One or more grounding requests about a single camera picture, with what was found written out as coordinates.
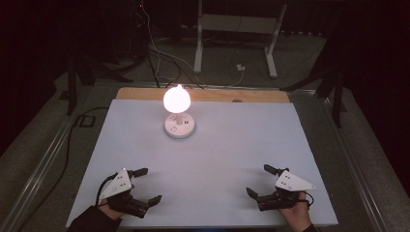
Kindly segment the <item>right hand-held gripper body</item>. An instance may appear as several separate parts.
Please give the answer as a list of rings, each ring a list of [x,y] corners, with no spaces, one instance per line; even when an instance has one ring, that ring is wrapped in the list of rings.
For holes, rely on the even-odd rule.
[[[284,171],[281,176],[276,176],[276,190],[272,194],[258,195],[258,199],[255,200],[261,212],[292,208],[298,202],[300,192],[316,189],[314,184],[290,171]]]

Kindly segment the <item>person's right hand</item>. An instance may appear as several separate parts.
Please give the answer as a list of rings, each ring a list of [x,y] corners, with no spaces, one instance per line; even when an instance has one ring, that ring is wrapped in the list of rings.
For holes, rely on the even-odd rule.
[[[305,192],[299,193],[298,202],[292,208],[278,211],[293,232],[306,232],[312,226]]]

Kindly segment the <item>black stand legs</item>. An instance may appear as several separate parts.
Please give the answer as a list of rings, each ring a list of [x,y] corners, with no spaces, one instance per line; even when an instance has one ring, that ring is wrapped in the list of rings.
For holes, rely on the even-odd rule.
[[[328,98],[331,93],[333,96],[332,118],[335,124],[340,128],[340,112],[342,100],[342,88],[344,74],[347,65],[343,61],[343,55],[337,50],[337,42],[334,36],[330,36],[323,44],[323,47],[313,64],[308,76],[292,85],[280,87],[281,91],[294,92],[302,87],[321,80],[315,91],[317,98]]]
[[[107,68],[102,63],[82,51],[69,50],[67,54],[67,66],[68,91],[66,97],[69,102],[67,110],[68,115],[73,114],[77,104],[76,80],[80,78],[85,85],[93,85],[95,83],[96,78],[92,74],[92,68],[95,68],[118,82],[132,82],[130,79],[124,78],[119,73]]]

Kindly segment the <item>pale table cover sheet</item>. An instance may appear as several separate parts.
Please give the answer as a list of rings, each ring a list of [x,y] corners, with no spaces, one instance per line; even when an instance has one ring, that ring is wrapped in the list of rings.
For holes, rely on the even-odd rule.
[[[278,212],[260,211],[247,194],[274,191],[276,178],[263,168],[270,164],[314,184],[315,224],[337,223],[293,104],[196,101],[189,113],[194,133],[173,139],[163,129],[161,101],[113,101],[70,216],[94,203],[107,176],[146,167],[132,193],[143,201],[160,196],[161,202],[144,218],[125,216],[125,228],[280,226]]]

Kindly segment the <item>white table lamp round base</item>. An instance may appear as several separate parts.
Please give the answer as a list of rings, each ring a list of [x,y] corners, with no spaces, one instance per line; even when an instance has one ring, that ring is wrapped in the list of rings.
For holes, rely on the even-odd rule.
[[[195,130],[195,121],[187,112],[191,104],[189,92],[178,84],[165,92],[162,102],[169,112],[163,124],[166,134],[175,139],[191,136]]]

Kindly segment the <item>white metal stand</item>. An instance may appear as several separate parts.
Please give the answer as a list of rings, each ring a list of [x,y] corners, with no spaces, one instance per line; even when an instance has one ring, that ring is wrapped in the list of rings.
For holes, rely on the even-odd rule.
[[[204,14],[203,0],[198,0],[197,36],[193,72],[201,73],[203,54],[202,34],[204,30],[218,32],[244,32],[269,34],[272,36],[271,42],[264,47],[264,54],[268,67],[269,77],[276,78],[278,76],[278,72],[274,61],[273,52],[278,40],[278,35],[286,10],[287,5],[281,4],[278,11],[278,16],[276,17]]]

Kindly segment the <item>person's left hand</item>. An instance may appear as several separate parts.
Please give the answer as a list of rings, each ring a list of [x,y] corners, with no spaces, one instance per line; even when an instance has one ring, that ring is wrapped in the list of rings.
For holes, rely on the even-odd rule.
[[[98,209],[100,211],[102,211],[104,214],[106,214],[109,218],[113,219],[113,220],[118,220],[124,215],[124,213],[112,210],[109,207],[106,199],[103,199],[101,201],[101,203],[98,205]]]

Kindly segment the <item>metal floor rail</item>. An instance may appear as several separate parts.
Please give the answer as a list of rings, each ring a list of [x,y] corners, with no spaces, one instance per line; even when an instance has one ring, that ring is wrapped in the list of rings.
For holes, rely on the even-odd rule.
[[[353,151],[332,118],[330,101],[316,98],[306,90],[290,93],[288,97],[295,104],[336,210],[337,231],[387,232]]]
[[[81,87],[73,114],[68,103],[51,99],[0,159],[0,232],[16,232],[54,163],[79,108],[93,88]]]

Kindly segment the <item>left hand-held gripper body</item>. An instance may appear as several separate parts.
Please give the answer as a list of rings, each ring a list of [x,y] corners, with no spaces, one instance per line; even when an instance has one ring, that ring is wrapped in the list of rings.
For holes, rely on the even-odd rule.
[[[144,218],[149,209],[148,203],[134,199],[131,190],[132,178],[129,177],[129,170],[123,168],[102,182],[98,191],[98,202],[106,199],[112,210]]]

